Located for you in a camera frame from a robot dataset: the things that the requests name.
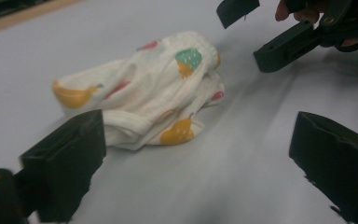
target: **green polka dot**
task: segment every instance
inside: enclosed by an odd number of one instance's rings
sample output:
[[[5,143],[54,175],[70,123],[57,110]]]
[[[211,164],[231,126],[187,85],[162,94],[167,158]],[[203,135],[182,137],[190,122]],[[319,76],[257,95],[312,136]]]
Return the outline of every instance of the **green polka dot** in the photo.
[[[175,60],[189,65],[195,71],[202,61],[202,55],[196,49],[185,49],[175,55]]]

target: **black mechanical part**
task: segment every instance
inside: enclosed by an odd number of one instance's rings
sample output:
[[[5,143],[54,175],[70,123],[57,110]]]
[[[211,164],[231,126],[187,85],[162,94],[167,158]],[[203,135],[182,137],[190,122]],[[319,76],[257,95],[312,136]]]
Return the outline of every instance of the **black mechanical part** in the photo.
[[[336,47],[343,52],[358,50],[358,44],[342,47],[346,39],[358,38],[358,15],[346,14],[351,0],[340,0],[333,4],[339,7],[327,10],[316,29],[309,22],[302,21],[288,31],[278,35],[254,53],[257,65],[262,72],[275,72],[305,55],[318,45]]]
[[[69,119],[21,155],[20,172],[0,170],[0,218],[8,218],[0,223],[23,223],[35,210],[41,222],[70,221],[105,155],[102,111]]]
[[[0,18],[50,0],[0,0]]]
[[[302,21],[254,53],[261,72],[275,72],[321,44],[309,21]]]
[[[225,0],[216,12],[225,29],[240,18],[260,7],[258,0]]]
[[[346,221],[358,223],[358,133],[299,112],[289,156]]]

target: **white table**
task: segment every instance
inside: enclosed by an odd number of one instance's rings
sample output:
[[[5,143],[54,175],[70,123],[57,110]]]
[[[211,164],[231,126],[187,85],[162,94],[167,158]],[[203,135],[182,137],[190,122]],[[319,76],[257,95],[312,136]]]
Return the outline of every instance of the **white table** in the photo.
[[[64,122],[55,78],[193,30],[221,52],[225,100],[198,114],[205,129],[189,143],[108,148],[71,223],[344,223],[288,149],[298,111],[358,132],[358,51],[317,48],[260,73],[253,52],[295,21],[276,22],[278,0],[266,0],[224,30],[219,3],[85,0],[0,32],[0,167],[17,173],[20,154]]]

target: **robotic hand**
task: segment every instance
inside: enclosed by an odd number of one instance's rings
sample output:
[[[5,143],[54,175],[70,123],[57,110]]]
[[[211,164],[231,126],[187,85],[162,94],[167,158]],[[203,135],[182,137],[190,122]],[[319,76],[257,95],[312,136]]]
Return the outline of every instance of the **robotic hand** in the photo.
[[[307,6],[306,0],[286,0],[289,12]],[[226,0],[217,8],[225,28],[259,7],[258,0]],[[275,72],[310,52],[317,46],[335,46],[343,52],[358,50],[358,44],[342,47],[346,39],[358,38],[358,1],[333,0],[314,29],[309,21],[301,21],[278,35],[254,53],[262,72]]]

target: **wooden surface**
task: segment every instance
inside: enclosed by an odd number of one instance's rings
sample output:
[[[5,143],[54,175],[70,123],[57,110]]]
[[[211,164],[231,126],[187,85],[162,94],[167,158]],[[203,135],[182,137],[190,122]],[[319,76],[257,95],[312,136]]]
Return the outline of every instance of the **wooden surface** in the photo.
[[[0,18],[0,31],[82,0],[53,0]]]

